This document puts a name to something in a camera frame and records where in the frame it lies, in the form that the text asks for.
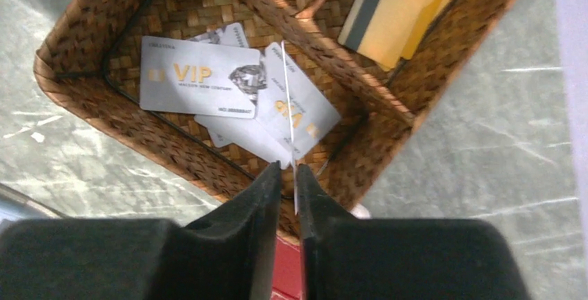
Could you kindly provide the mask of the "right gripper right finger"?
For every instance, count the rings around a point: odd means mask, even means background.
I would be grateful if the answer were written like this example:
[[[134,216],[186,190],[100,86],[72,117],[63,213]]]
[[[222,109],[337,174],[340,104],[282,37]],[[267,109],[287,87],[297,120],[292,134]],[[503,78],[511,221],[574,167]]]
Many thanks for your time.
[[[529,299],[511,249],[484,220],[360,219],[297,168],[305,299]]]

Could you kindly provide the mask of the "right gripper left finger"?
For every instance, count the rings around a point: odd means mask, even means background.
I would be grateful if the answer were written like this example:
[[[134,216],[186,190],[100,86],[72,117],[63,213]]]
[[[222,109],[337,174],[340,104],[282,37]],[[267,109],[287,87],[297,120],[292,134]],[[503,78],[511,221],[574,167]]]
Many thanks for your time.
[[[269,299],[277,162],[232,200],[169,219],[29,219],[1,233],[2,299]]]

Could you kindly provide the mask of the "white VIP card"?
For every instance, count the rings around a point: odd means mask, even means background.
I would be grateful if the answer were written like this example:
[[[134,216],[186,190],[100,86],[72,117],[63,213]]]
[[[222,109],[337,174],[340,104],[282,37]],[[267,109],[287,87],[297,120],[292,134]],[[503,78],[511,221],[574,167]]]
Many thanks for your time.
[[[261,53],[165,37],[141,39],[139,106],[143,110],[254,117]]]

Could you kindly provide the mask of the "white striped credit card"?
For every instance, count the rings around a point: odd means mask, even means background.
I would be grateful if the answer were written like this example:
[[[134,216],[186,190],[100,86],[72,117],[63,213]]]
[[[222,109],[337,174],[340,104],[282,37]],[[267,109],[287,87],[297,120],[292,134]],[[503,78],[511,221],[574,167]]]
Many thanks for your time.
[[[280,43],[280,48],[282,52],[282,64],[283,64],[283,71],[284,71],[284,86],[285,86],[285,93],[286,93],[286,104],[287,104],[287,119],[288,119],[288,128],[290,134],[290,149],[291,149],[291,166],[293,169],[293,201],[294,201],[294,211],[295,215],[298,216],[299,213],[299,202],[298,202],[298,185],[297,185],[297,162],[295,158],[295,135],[294,135],[294,128],[293,128],[293,110],[292,110],[292,102],[291,102],[291,91],[289,86],[288,80],[288,66],[286,60],[286,50],[285,50],[285,41],[282,40]]]

